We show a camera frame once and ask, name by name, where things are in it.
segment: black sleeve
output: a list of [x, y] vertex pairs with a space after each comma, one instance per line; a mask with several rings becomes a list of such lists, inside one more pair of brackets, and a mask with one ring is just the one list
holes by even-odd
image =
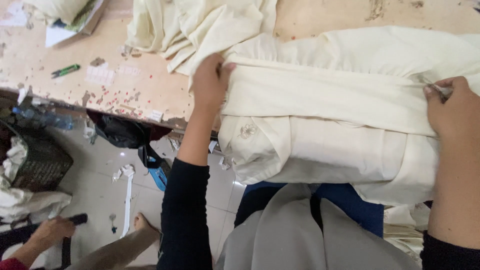
[[173, 161], [162, 203], [158, 270], [212, 269], [205, 207], [208, 170]]
[[423, 233], [420, 253], [424, 270], [480, 270], [480, 249], [465, 248], [440, 241]]

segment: hand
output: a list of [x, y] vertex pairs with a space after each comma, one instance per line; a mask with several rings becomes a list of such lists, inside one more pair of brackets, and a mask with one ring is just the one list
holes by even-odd
[[235, 69], [235, 63], [222, 67], [224, 60], [217, 54], [211, 54], [198, 66], [193, 75], [192, 89], [195, 109], [216, 114], [223, 103], [228, 87], [228, 79]]
[[448, 78], [435, 83], [452, 87], [451, 97], [442, 104], [438, 90], [426, 86], [428, 120], [442, 144], [480, 145], [480, 97], [470, 90], [465, 77]]
[[64, 237], [71, 237], [75, 232], [75, 224], [60, 216], [42, 222], [38, 229], [28, 239], [27, 244], [41, 251], [59, 243]]

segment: cream garment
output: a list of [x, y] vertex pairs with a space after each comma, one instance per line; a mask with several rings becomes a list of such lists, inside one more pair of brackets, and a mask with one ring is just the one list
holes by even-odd
[[24, 0], [52, 18], [70, 25], [89, 0]]
[[206, 56], [272, 34], [276, 0], [134, 0], [126, 44], [168, 58], [189, 75]]
[[430, 198], [438, 141], [422, 87], [464, 75], [480, 93], [479, 35], [404, 27], [232, 47], [219, 142], [246, 184], [353, 183], [370, 202]]

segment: worn table surface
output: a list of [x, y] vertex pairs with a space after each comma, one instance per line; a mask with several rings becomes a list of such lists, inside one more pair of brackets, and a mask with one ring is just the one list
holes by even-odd
[[[127, 37], [131, 1], [111, 0], [91, 36], [75, 37], [47, 49], [46, 27], [33, 18], [32, 29], [0, 26], [0, 45], [5, 43], [0, 87], [16, 89], [23, 83], [31, 86], [36, 96], [138, 120], [147, 121], [152, 110], [157, 110], [164, 113], [163, 125], [184, 129], [193, 109], [188, 78], [168, 74], [167, 61], [158, 55], [122, 56], [119, 51]], [[1, 1], [2, 15], [8, 5], [9, 1]], [[467, 0], [279, 0], [276, 8], [274, 35], [284, 41], [329, 30], [382, 25], [480, 33], [480, 13]], [[112, 85], [86, 81], [89, 63], [96, 57], [116, 72]], [[74, 63], [82, 68], [51, 79], [51, 72]]]

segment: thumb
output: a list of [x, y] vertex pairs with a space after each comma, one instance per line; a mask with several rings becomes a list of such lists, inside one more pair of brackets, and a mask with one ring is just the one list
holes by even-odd
[[443, 106], [442, 98], [439, 91], [433, 86], [425, 86], [423, 93], [428, 103], [428, 121], [430, 125], [434, 126], [435, 119], [440, 116], [440, 112]]
[[220, 82], [228, 85], [228, 80], [230, 79], [230, 74], [237, 67], [235, 63], [228, 63], [222, 67], [220, 72]]

